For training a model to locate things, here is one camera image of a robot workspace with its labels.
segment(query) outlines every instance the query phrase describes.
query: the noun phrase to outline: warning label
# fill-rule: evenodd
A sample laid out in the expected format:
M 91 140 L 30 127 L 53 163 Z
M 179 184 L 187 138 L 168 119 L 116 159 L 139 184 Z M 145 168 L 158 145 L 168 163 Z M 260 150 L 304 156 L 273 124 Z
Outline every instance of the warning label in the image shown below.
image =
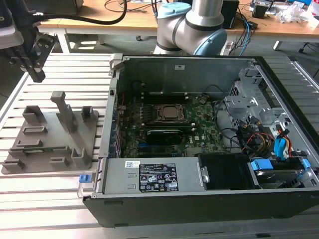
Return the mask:
M 142 193 L 178 191 L 175 164 L 140 164 L 140 191 Z

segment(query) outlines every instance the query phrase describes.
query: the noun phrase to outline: blue latch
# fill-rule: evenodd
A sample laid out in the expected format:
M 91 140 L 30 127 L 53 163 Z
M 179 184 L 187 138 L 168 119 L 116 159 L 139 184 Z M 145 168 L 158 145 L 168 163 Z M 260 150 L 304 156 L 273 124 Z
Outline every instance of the blue latch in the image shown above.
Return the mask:
M 89 174 L 81 174 L 79 178 L 80 183 L 91 183 L 92 182 L 92 175 Z
M 280 158 L 281 161 L 285 161 L 284 150 L 286 148 L 286 140 L 284 138 L 277 138 L 275 140 L 274 153 Z
M 251 166 L 253 167 L 254 171 L 274 169 L 269 159 L 255 159 L 253 162 L 251 162 Z
M 303 159 L 303 165 L 304 165 L 305 169 L 311 167 L 311 165 L 310 165 L 310 163 L 309 163 L 309 161 L 307 159 Z

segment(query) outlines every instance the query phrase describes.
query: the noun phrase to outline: gray floor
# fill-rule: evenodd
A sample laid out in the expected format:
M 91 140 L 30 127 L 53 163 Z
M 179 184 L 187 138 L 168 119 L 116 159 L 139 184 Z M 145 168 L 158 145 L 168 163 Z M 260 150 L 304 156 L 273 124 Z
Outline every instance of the gray floor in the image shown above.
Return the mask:
M 124 54 L 150 54 L 156 45 L 155 37 L 142 36 L 142 41 L 136 41 L 135 36 L 114 36 L 104 37 L 105 44 L 100 45 L 96 35 L 69 35 L 69 40 L 73 42 L 73 53 L 124 53 Z M 302 66 L 313 75 L 319 68 L 319 47 L 305 48 L 303 54 L 298 53 L 303 43 L 284 42 L 279 51 L 273 50 L 275 42 L 267 38 L 262 41 L 254 40 L 248 45 L 243 55 L 246 56 L 295 56 Z M 57 45 L 53 52 L 62 52 Z M 22 72 L 17 67 L 11 67 L 7 61 L 0 59 L 0 93 L 9 96 L 22 76 Z M 0 108 L 6 101 L 6 97 L 0 95 Z

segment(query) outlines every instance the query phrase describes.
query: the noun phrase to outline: aluminum extrusion table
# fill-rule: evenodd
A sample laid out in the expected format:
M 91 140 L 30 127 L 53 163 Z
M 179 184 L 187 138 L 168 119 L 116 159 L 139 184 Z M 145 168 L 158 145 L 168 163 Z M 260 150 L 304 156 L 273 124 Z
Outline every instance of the aluminum extrusion table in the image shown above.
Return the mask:
M 27 105 L 43 112 L 57 110 L 52 91 L 65 91 L 73 110 L 90 105 L 99 112 L 90 170 L 19 175 L 0 174 L 0 238 L 132 239 L 132 238 L 316 238 L 319 207 L 289 219 L 233 221 L 144 227 L 103 228 L 78 198 L 79 175 L 98 165 L 100 137 L 108 97 L 110 55 L 51 54 L 43 83 L 24 74 L 0 112 L 0 170 L 24 121 Z M 297 62 L 288 58 L 266 59 L 286 89 L 319 130 L 319 87 Z M 87 184 L 84 193 L 93 185 Z

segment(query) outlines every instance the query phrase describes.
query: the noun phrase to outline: label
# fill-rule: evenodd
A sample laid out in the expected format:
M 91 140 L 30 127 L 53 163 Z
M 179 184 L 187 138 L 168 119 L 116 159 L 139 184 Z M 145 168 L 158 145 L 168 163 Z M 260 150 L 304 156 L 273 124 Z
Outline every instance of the label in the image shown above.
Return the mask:
M 178 191 L 175 164 L 140 164 L 140 191 L 142 193 Z
M 185 65 L 175 65 L 175 70 L 185 70 Z
M 125 161 L 126 168 L 138 168 L 140 165 L 140 161 Z

